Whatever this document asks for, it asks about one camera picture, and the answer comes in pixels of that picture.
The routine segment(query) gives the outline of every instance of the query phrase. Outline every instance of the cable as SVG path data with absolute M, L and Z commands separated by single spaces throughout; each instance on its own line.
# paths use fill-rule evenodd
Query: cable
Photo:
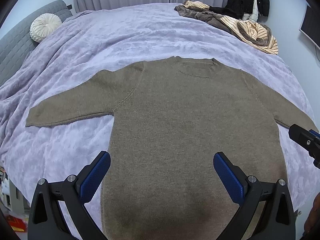
M 320 62 L 320 59 L 319 59 L 318 54 L 317 54 L 317 46 L 316 46 L 316 45 L 315 45 L 315 48 L 316 48 L 316 56 L 317 56 L 317 59 L 318 59 L 319 62 Z

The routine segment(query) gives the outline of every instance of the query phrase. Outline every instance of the blue gripper pad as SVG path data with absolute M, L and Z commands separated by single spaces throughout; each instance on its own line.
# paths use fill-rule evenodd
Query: blue gripper pad
M 108 152 L 100 152 L 90 165 L 84 167 L 83 174 L 79 173 L 79 199 L 82 204 L 88 203 L 92 200 L 93 195 L 97 191 L 101 181 L 106 175 L 111 165 L 111 157 Z
M 311 132 L 313 135 L 315 135 L 318 138 L 320 138 L 320 134 L 318 134 L 316 131 L 310 130 L 309 132 Z
M 213 157 L 213 166 L 232 201 L 242 205 L 244 201 L 243 186 L 219 153 L 216 153 Z

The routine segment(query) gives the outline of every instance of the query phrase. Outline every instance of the gray headboard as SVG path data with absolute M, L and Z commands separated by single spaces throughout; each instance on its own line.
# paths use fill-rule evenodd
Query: gray headboard
M 64 22 L 72 13 L 62 0 L 49 3 L 28 15 L 0 40 L 0 86 L 22 66 L 27 54 L 38 45 L 30 37 L 31 23 L 41 14 L 53 13 Z

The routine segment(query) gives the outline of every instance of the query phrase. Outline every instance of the lavender blanket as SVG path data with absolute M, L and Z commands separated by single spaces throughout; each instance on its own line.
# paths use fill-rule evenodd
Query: lavender blanket
M 113 125 L 112 116 L 103 116 L 54 128 L 26 128 L 29 109 L 102 69 L 114 71 L 133 62 L 171 56 L 214 57 L 254 75 L 314 119 L 305 93 L 280 57 L 205 22 L 179 16 L 173 10 L 177 5 L 148 4 L 77 14 L 42 41 L 0 88 L 0 161 L 29 202 L 40 178 L 64 180 L 101 150 L 108 150 Z M 290 141 L 288 130 L 279 126 L 279 136 L 296 210 L 313 194 L 320 175 L 308 153 Z M 86 207 L 101 227 L 100 189 Z M 80 238 L 66 208 L 62 209 L 71 232 Z

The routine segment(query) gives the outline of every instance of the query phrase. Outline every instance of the brown fleece garment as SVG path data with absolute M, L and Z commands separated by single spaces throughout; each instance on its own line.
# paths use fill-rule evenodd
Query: brown fleece garment
M 252 75 L 215 59 L 180 57 L 102 70 L 30 109 L 26 126 L 104 114 L 115 117 L 101 190 L 110 240 L 216 239 L 238 205 L 214 171 L 213 155 L 223 151 L 247 175 L 276 182 L 286 179 L 277 123 L 317 131 Z

